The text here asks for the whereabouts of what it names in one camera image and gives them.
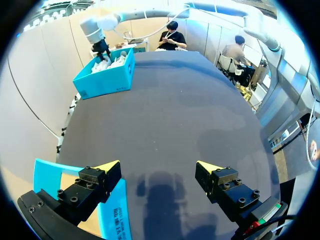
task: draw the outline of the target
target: desk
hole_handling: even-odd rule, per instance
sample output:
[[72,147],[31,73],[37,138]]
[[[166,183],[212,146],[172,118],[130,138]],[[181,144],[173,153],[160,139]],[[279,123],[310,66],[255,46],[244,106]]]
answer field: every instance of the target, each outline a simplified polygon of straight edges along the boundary
[[211,204],[196,161],[231,166],[261,200],[280,197],[260,124],[232,83],[192,51],[144,52],[130,91],[80,100],[58,162],[120,160],[134,240],[226,240],[237,225]]

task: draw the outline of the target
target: black shirt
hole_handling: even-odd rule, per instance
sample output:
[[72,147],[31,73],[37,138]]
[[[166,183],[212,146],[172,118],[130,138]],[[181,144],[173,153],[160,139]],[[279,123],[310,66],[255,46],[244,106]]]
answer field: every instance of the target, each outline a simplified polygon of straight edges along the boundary
[[[167,33],[168,33],[168,31],[164,31],[164,32],[161,34],[161,37],[160,37],[159,42],[162,41],[162,38],[165,38],[165,37],[166,37]],[[183,35],[181,32],[178,32],[178,31],[176,31],[174,34],[172,34],[171,36],[169,36],[168,39],[172,39],[173,41],[175,41],[175,42],[177,42],[177,43],[186,44],[186,40],[185,40],[184,35]],[[165,42],[165,43],[163,43],[162,45],[160,45],[160,46],[158,47],[158,49],[165,49],[165,50],[169,50],[169,51],[175,51],[177,47],[178,47],[178,46],[177,46],[176,44],[172,44],[172,43],[169,43],[169,42]]]

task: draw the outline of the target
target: white cable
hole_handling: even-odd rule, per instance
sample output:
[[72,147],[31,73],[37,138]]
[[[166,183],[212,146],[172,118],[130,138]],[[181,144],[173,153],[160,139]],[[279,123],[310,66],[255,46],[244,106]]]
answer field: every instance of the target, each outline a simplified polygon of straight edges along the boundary
[[310,123],[311,123],[311,119],[312,119],[312,117],[314,115],[315,107],[316,107],[316,99],[314,99],[313,106],[312,106],[311,113],[310,113],[309,123],[308,123],[308,126],[306,127],[306,142],[305,142],[306,157],[308,159],[310,167],[313,170],[317,170],[317,168],[310,161],[310,157],[309,157],[309,142],[308,142],[308,140],[309,140]]
[[116,34],[118,34],[119,36],[121,36],[122,38],[124,39],[127,39],[127,40],[135,40],[135,39],[145,39],[145,38],[148,38],[152,35],[155,35],[157,34],[158,32],[160,32],[164,27],[166,27],[167,25],[169,25],[173,20],[175,20],[180,14],[182,14],[184,11],[190,9],[190,7],[188,8],[185,8],[183,9],[181,12],[179,12],[177,15],[175,15],[170,21],[168,21],[165,25],[163,25],[161,28],[159,28],[157,31],[151,33],[151,34],[148,34],[148,35],[145,35],[145,36],[139,36],[139,37],[126,37],[126,36],[123,36],[121,35],[120,33],[118,33],[115,29],[113,29],[113,31],[115,31]]
[[215,10],[215,13],[217,14],[218,11],[217,11],[217,0],[214,1],[214,10]]
[[278,227],[276,227],[275,229],[271,230],[271,232],[272,232],[272,233],[275,233],[278,229],[281,229],[281,228],[283,228],[284,226],[287,226],[287,225],[289,225],[289,224],[291,224],[291,223],[292,223],[292,220],[291,220],[291,221],[287,221],[287,222],[285,222],[284,224],[281,224],[280,226],[278,226]]

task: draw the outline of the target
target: screw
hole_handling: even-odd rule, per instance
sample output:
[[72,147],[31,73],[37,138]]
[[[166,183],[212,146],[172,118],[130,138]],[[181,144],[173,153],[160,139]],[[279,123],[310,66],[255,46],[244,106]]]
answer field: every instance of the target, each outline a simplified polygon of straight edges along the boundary
[[35,211],[35,208],[33,206],[29,208],[29,213],[32,214],[34,211]]
[[41,208],[44,205],[44,202],[43,201],[39,201],[37,205],[38,205],[39,208]]
[[93,188],[93,183],[92,182],[87,182],[86,183],[86,187],[88,188],[88,189],[92,189]]
[[260,193],[260,191],[258,189],[253,190],[252,191],[252,196],[256,199],[257,197],[259,197],[259,193]]
[[240,178],[237,178],[236,180],[235,180],[235,184],[236,185],[240,185],[242,183],[242,180],[240,179]]
[[78,198],[76,196],[73,196],[70,198],[70,202],[72,202],[73,204],[78,202]]
[[245,205],[245,203],[246,203],[246,199],[245,199],[244,197],[240,197],[240,198],[238,199],[238,205],[239,205],[240,207],[243,207],[243,206]]
[[226,183],[223,184],[223,189],[224,190],[227,190],[229,188],[230,188],[230,183],[226,182]]

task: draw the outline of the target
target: cable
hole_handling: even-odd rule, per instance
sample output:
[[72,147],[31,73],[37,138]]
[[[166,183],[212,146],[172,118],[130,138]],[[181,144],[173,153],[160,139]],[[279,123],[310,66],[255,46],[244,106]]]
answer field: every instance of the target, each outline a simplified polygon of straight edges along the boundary
[[289,225],[291,223],[292,223],[292,221],[285,222],[284,224],[281,224],[280,226],[278,226],[275,229],[271,230],[271,232],[275,233],[277,230],[282,229],[284,226],[287,226],[287,225]]
[[262,103],[262,101],[258,102],[256,105],[253,105],[252,108],[259,105],[260,103]]
[[[313,122],[310,124],[310,127],[315,123],[315,121],[317,120],[317,118],[315,120],[313,120]],[[297,137],[299,137],[301,134],[303,133],[303,129],[297,134],[295,135],[291,140],[289,140],[286,144],[282,145],[280,148],[278,148],[277,150],[275,150],[273,152],[273,155],[275,155],[276,153],[280,152],[282,149],[284,149],[286,146],[288,146],[291,142],[293,142]]]
[[316,107],[316,99],[314,99],[314,102],[313,102],[313,106],[312,106],[312,109],[311,109],[311,113],[310,113],[310,118],[309,118],[309,123],[308,123],[308,126],[306,127],[306,141],[305,141],[305,150],[306,150],[306,157],[308,159],[308,163],[310,165],[310,167],[313,169],[313,170],[317,170],[317,168],[311,163],[310,161],[310,157],[309,157],[309,130],[310,130],[310,123],[311,123],[311,119],[314,115],[314,110],[315,110],[315,107]]
[[260,226],[257,226],[256,228],[254,228],[251,232],[245,234],[245,235],[242,235],[239,237],[239,240],[242,240],[242,239],[246,239],[248,238],[249,236],[253,235],[254,233],[260,231],[261,229],[264,229],[274,223],[277,223],[281,220],[287,220],[287,219],[290,219],[290,220],[295,220],[297,218],[296,215],[283,215],[283,216],[279,216],[279,217],[275,217],[275,218],[272,218],[270,219],[269,221],[261,224]]
[[124,35],[121,35],[120,33],[118,33],[115,29],[113,29],[113,31],[118,34],[119,36],[121,36],[122,38],[124,39],[127,39],[127,40],[135,40],[135,39],[145,39],[145,38],[148,38],[158,32],[160,32],[164,27],[166,27],[167,25],[169,25],[173,20],[175,20],[180,14],[182,14],[184,11],[186,10],[189,10],[190,7],[187,7],[185,9],[183,9],[182,11],[180,11],[177,15],[175,15],[170,21],[168,21],[165,25],[163,25],[161,28],[159,28],[157,31],[151,33],[151,34],[148,34],[148,35],[145,35],[145,36],[139,36],[139,37],[126,37]]

